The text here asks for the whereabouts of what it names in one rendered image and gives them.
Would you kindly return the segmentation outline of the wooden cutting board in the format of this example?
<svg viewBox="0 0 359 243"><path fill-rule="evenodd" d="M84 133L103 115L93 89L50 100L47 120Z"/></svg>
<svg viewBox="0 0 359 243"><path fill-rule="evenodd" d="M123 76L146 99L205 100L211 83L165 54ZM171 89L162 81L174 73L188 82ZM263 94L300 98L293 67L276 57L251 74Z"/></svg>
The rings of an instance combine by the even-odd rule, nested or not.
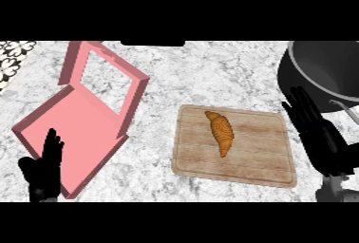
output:
<svg viewBox="0 0 359 243"><path fill-rule="evenodd" d="M211 134L208 111L227 118L233 129L226 156ZM185 104L179 108L171 168L189 177L293 188L297 175L282 115Z"/></svg>

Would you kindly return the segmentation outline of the dark grey pot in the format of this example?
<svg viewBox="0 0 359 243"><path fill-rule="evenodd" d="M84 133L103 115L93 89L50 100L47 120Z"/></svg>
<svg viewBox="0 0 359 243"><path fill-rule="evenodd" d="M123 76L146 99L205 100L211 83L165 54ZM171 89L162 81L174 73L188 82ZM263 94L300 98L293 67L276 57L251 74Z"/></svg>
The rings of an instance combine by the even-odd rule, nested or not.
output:
<svg viewBox="0 0 359 243"><path fill-rule="evenodd" d="M359 124L359 41L290 41L278 85L285 96L301 86L321 113L343 110Z"/></svg>

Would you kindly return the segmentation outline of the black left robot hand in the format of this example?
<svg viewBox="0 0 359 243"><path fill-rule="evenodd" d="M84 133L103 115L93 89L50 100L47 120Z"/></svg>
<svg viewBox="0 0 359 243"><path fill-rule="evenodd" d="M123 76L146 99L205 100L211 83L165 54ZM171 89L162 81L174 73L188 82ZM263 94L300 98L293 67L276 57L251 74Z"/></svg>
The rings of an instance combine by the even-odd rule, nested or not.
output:
<svg viewBox="0 0 359 243"><path fill-rule="evenodd" d="M56 135L56 130L50 128L44 138L41 157L38 159L24 157L18 160L32 203L58 201L64 146L65 143Z"/></svg>

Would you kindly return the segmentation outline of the brown croissant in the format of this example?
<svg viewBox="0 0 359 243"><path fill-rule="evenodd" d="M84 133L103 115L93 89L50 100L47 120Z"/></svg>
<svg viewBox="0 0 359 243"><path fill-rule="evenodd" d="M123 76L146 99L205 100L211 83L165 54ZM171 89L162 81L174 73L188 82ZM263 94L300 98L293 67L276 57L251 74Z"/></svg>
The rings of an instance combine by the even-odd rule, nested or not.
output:
<svg viewBox="0 0 359 243"><path fill-rule="evenodd" d="M233 145L235 133L232 125L227 118L219 113L207 111L205 115L210 121L211 134L219 143L220 157L223 158L227 156L229 150Z"/></svg>

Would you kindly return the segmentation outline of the open pink box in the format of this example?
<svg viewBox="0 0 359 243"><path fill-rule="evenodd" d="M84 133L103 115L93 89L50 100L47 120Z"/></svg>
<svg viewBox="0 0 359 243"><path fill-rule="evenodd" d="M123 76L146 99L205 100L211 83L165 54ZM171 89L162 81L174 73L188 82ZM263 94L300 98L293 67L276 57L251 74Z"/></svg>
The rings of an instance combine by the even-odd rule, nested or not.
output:
<svg viewBox="0 0 359 243"><path fill-rule="evenodd" d="M96 53L127 75L131 84L120 112L81 84L89 54ZM13 133L32 157L41 155L47 131L65 142L61 192L74 199L127 140L127 128L146 89L149 76L97 41L71 41L58 85L62 90L13 126Z"/></svg>

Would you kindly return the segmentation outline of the black and white patterned cloth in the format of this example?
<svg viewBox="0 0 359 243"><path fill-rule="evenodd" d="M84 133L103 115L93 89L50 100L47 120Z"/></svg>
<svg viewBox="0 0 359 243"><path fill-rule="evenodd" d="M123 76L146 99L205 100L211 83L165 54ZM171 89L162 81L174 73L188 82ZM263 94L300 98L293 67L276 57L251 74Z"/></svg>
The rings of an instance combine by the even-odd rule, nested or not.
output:
<svg viewBox="0 0 359 243"><path fill-rule="evenodd" d="M0 41L0 92L7 87L35 45L35 41Z"/></svg>

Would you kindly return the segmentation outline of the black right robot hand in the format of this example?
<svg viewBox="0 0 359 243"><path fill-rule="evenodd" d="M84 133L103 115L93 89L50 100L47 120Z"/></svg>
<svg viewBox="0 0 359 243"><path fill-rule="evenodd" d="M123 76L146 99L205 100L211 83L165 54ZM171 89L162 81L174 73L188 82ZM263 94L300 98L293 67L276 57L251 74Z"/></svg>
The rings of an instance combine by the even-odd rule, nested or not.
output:
<svg viewBox="0 0 359 243"><path fill-rule="evenodd" d="M282 106L301 139L306 154L316 170L328 176L353 175L356 163L350 160L350 145L326 120L301 86L290 89Z"/></svg>

